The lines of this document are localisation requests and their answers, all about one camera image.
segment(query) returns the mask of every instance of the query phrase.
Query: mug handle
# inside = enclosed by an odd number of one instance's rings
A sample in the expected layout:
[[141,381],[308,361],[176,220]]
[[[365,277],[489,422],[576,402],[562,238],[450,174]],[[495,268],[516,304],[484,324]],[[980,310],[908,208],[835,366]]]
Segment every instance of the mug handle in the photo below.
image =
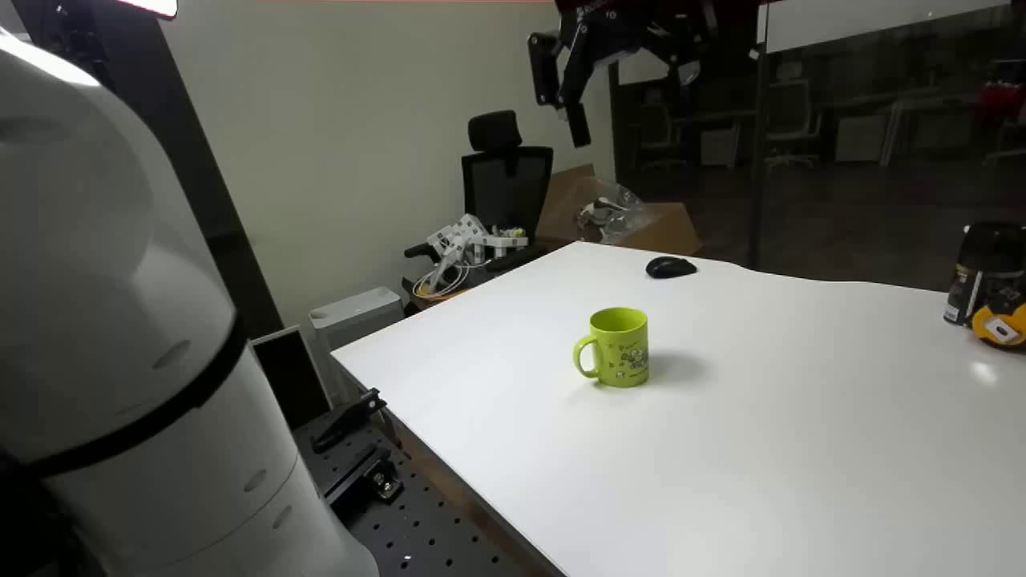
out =
[[597,375],[598,375],[598,355],[597,355],[597,367],[586,371],[586,367],[580,366],[580,354],[582,354],[586,346],[594,346],[594,344],[597,344],[597,338],[582,338],[582,340],[576,340],[576,346],[574,346],[574,366],[576,366],[576,371],[586,375],[586,378],[597,378]]

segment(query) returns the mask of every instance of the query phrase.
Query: cardboard box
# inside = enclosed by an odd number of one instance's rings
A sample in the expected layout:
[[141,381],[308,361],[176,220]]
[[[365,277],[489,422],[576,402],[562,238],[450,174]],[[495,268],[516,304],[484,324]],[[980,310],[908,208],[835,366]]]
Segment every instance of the cardboard box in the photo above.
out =
[[[538,248],[555,250],[580,240],[576,215],[586,203],[594,203],[588,184],[594,184],[594,167],[570,167],[570,171],[552,174],[546,208],[535,229]],[[615,248],[699,252],[703,240],[681,203],[650,203],[646,225],[615,240]]]

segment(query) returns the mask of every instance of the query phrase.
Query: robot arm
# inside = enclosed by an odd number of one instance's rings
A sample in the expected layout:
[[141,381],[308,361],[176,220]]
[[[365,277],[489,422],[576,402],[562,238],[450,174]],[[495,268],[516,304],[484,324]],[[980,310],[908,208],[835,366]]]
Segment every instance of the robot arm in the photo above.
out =
[[691,82],[681,65],[699,65],[718,28],[710,0],[555,0],[562,13],[559,33],[529,34],[529,62],[538,105],[566,112],[574,144],[588,144],[580,105],[588,74],[639,48],[665,65],[665,80]]

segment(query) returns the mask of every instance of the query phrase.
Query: green mug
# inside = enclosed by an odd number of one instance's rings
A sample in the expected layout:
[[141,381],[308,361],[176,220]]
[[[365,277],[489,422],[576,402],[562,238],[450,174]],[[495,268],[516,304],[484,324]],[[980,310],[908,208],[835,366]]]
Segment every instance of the green mug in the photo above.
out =
[[646,317],[639,308],[601,308],[588,317],[588,334],[574,346],[580,375],[609,388],[639,388],[646,381]]

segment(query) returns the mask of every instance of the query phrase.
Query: table surface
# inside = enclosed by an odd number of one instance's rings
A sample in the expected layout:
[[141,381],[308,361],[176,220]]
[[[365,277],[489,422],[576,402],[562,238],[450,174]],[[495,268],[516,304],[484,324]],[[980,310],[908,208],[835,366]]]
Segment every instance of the table surface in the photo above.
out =
[[[336,359],[564,573],[1019,577],[1026,355],[943,294],[570,244]],[[650,381],[582,381],[605,304]]]

